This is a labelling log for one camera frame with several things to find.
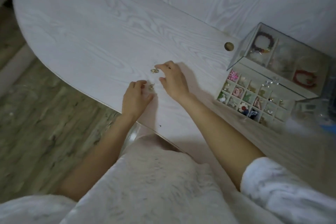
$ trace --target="beaded bracelet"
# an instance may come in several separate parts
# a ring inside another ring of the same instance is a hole
[[[261,36],[261,35],[269,39],[269,45],[266,50],[255,46],[255,41],[257,40],[258,36]],[[270,52],[273,46],[274,46],[274,38],[270,34],[267,34],[265,32],[258,32],[251,45],[251,48],[257,52],[265,53],[265,52]]]

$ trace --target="finger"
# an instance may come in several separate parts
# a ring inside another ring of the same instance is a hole
[[[134,88],[140,89],[142,85],[146,84],[146,80],[139,80],[135,83]]]
[[[173,62],[173,61],[171,61],[171,60],[169,60],[169,61],[167,61],[166,63],[165,63],[170,69],[173,69],[174,67],[175,67],[175,63]]]
[[[154,66],[157,69],[161,69],[165,74],[169,71],[169,67],[166,64],[159,64]]]
[[[135,82],[131,82],[128,86],[128,88],[134,88]]]
[[[154,94],[149,94],[147,97],[146,97],[146,103],[149,104],[154,98]]]
[[[161,82],[163,88],[166,89],[166,87],[167,87],[167,80],[166,80],[166,78],[160,77],[159,81]]]

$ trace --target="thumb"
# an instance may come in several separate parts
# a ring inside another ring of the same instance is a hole
[[[147,104],[149,104],[154,98],[154,94],[149,94],[147,97],[146,97],[146,102]]]
[[[162,86],[166,89],[166,87],[167,87],[167,80],[166,80],[166,78],[160,77],[159,80],[160,80]]]

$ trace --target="white clothing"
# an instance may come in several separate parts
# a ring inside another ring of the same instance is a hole
[[[222,193],[208,164],[166,150],[155,135],[136,140],[78,202],[29,196],[0,205],[2,224],[335,223],[336,200],[259,158],[241,193]]]

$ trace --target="table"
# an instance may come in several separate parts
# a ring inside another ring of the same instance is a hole
[[[312,176],[321,176],[326,144],[279,136],[237,112],[213,105],[233,56],[224,44],[232,42],[237,47],[239,39],[160,0],[14,0],[14,6],[35,55],[84,94],[120,112],[130,81],[146,79],[155,84],[157,97],[139,123],[197,162],[209,163],[221,179],[228,177],[199,130],[158,81],[162,72],[150,72],[155,64],[178,63],[191,92],[266,155],[311,184]]]

